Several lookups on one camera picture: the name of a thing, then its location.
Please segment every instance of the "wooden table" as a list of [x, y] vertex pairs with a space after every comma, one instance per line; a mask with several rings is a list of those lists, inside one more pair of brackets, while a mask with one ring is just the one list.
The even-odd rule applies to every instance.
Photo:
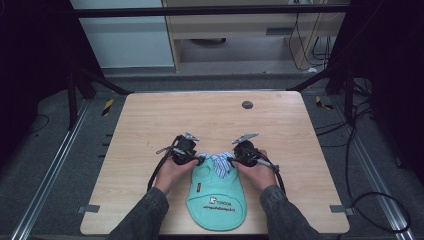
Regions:
[[[242, 103], [251, 101], [252, 109]], [[97, 213], [86, 212], [84, 234], [108, 234], [145, 194], [147, 182], [162, 157], [156, 151], [189, 131], [200, 138], [195, 150], [232, 152], [231, 142], [245, 133], [280, 165], [289, 200], [321, 233], [344, 233], [344, 213], [332, 213], [340, 199], [318, 144], [303, 99], [297, 92], [140, 93], [127, 97], [103, 167], [91, 196]], [[191, 218], [185, 201], [191, 181], [186, 176], [168, 195], [170, 209], [161, 234], [266, 234], [260, 193], [241, 177], [247, 216], [237, 229], [212, 232]]]

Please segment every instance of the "person's forearm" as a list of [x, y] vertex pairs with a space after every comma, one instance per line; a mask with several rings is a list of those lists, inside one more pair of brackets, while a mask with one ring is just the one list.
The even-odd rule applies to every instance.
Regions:
[[277, 185], [266, 188], [261, 194], [260, 202], [267, 216], [270, 240], [322, 239]]
[[157, 239], [168, 209], [165, 194], [153, 187], [112, 230], [107, 239]]

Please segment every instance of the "gray carpet floor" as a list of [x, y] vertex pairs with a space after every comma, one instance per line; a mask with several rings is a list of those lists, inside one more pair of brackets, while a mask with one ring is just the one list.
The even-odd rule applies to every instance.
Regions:
[[[251, 71], [240, 74], [175, 74], [173, 76], [146, 76], [132, 78], [109, 78], [110, 81], [128, 90], [150, 91], [202, 91], [202, 90], [281, 90], [292, 87], [311, 76], [311, 73], [263, 73]], [[316, 132], [323, 132], [334, 126], [321, 128], [342, 121], [337, 110], [319, 107], [315, 96], [324, 95], [317, 83], [302, 93], [309, 116]], [[107, 152], [107, 143], [118, 121], [125, 96], [94, 84], [97, 96], [89, 100], [89, 110], [55, 184], [31, 231], [32, 239], [101, 239], [83, 236], [79, 230], [83, 215], [77, 213], [79, 206], [88, 204], [91, 192]], [[107, 116], [102, 116], [105, 102], [114, 99]], [[332, 96], [329, 101], [336, 105], [342, 94]], [[355, 97], [358, 104], [365, 99]], [[78, 96], [81, 106], [83, 101]], [[39, 184], [48, 170], [63, 141], [68, 127], [67, 94], [59, 92], [39, 104], [39, 116], [32, 129], [15, 152], [13, 165], [2, 173], [0, 182], [0, 236], [8, 239], [22, 218]], [[412, 217], [411, 230], [416, 239], [424, 239], [424, 187], [408, 168], [398, 168], [384, 134], [372, 118], [372, 112], [357, 120], [357, 138], [363, 142], [376, 169], [386, 182], [390, 192], [408, 209]], [[343, 205], [349, 206], [345, 181], [345, 154], [349, 136], [346, 127], [319, 136], [319, 142], [330, 169], [331, 176]], [[371, 184], [359, 161], [357, 152], [349, 152], [349, 179], [353, 197], [372, 191]], [[384, 211], [376, 197], [364, 199], [360, 209], [371, 219], [389, 227]], [[342, 239], [397, 239], [396, 235], [384, 232], [364, 220], [359, 214], [349, 217], [350, 230]], [[326, 235], [335, 239], [335, 235]], [[211, 236], [161, 237], [161, 239], [215, 239]], [[227, 239], [221, 236], [216, 239]], [[231, 239], [266, 239], [264, 236], [239, 236]]]

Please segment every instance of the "person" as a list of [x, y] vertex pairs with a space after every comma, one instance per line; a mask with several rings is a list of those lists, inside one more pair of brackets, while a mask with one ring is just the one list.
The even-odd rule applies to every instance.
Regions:
[[[193, 160], [185, 165], [177, 165], [172, 158], [167, 159], [158, 172], [154, 187], [110, 232], [107, 239], [158, 239], [162, 220], [169, 208], [167, 194], [197, 164], [198, 161]], [[246, 167], [237, 162], [233, 162], [233, 165], [261, 192], [259, 201], [267, 217], [269, 239], [323, 239], [299, 209], [289, 202], [270, 168], [260, 164]]]

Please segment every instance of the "blue and white striped fabric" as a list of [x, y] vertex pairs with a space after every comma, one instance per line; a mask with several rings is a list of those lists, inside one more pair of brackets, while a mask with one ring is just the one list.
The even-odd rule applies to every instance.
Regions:
[[227, 157], [234, 158], [230, 152], [223, 152], [216, 155], [201, 153], [199, 156], [205, 157], [206, 160], [210, 158], [213, 162], [216, 174], [222, 179], [226, 178], [229, 172], [233, 169], [230, 162], [227, 160]]

